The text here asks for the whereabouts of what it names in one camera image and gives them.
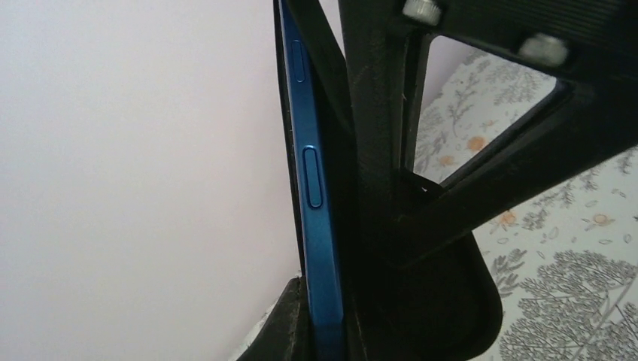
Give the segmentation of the black phone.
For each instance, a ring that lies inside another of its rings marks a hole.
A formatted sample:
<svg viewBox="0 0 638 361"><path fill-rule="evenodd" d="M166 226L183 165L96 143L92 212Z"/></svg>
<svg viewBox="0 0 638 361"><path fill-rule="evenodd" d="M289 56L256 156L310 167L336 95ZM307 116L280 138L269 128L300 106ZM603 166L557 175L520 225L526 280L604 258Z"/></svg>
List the black phone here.
<svg viewBox="0 0 638 361"><path fill-rule="evenodd" d="M302 230L309 318L317 360L344 360L346 337L330 198L311 60L302 33L285 1L276 1L277 39L282 48L282 99L292 132L292 154Z"/></svg>

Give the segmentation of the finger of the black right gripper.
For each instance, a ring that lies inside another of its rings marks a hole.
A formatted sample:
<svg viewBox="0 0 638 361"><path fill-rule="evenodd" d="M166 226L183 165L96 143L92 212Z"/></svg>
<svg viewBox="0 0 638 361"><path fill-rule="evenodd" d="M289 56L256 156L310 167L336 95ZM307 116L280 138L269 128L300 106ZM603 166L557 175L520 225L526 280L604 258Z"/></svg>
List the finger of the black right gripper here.
<svg viewBox="0 0 638 361"><path fill-rule="evenodd" d="M432 1L339 3L357 143L360 222L366 232L417 234L424 206L404 166L406 104L414 98Z"/></svg>
<svg viewBox="0 0 638 361"><path fill-rule="evenodd" d="M482 164L442 188L409 171L427 200L396 219L393 264L408 268L499 213L637 144L637 85L607 83L538 114L485 149Z"/></svg>

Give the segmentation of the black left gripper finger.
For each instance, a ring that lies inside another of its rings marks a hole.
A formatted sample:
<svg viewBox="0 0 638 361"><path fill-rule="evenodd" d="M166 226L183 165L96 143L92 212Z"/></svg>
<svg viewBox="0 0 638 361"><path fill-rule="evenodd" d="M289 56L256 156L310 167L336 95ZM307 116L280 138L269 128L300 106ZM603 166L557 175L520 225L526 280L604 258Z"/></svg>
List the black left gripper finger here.
<svg viewBox="0 0 638 361"><path fill-rule="evenodd" d="M311 333L306 284L292 278L239 361L308 361Z"/></svg>

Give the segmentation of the floral patterned table mat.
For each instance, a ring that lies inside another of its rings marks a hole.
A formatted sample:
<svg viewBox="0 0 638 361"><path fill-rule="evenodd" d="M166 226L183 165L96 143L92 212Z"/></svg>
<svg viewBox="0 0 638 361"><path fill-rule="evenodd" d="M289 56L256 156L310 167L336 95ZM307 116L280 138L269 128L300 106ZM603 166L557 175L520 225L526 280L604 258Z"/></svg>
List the floral patterned table mat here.
<svg viewBox="0 0 638 361"><path fill-rule="evenodd" d="M435 182L546 97L552 77L437 38L415 172ZM483 360L637 358L637 150L631 148L474 231L503 300Z"/></svg>

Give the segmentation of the black phone case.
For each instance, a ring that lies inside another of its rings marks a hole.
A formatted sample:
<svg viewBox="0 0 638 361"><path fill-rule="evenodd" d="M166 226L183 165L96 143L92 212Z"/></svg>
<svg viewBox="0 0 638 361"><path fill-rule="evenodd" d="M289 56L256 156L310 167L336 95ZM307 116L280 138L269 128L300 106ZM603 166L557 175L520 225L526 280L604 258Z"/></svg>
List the black phone case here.
<svg viewBox="0 0 638 361"><path fill-rule="evenodd" d="M408 268L393 264L396 234L366 232L360 222L357 143L345 47L340 47L318 1L285 1L309 52L324 155L324 177L333 217L344 306L344 360L467 360L498 335L502 306L472 234L445 245ZM412 171L430 36L423 37L413 100L406 104L406 171ZM277 39L277 55L281 50ZM303 261L302 230L293 163L292 132L280 94L290 152L291 185Z"/></svg>

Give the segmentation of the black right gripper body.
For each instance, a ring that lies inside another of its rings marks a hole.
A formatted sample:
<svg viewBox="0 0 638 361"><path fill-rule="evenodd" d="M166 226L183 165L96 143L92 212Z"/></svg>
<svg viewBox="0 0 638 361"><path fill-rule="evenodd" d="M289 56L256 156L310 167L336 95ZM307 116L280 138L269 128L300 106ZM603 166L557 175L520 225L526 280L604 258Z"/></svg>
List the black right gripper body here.
<svg viewBox="0 0 638 361"><path fill-rule="evenodd" d="M425 32L555 77L637 88L635 1L405 1L403 14Z"/></svg>

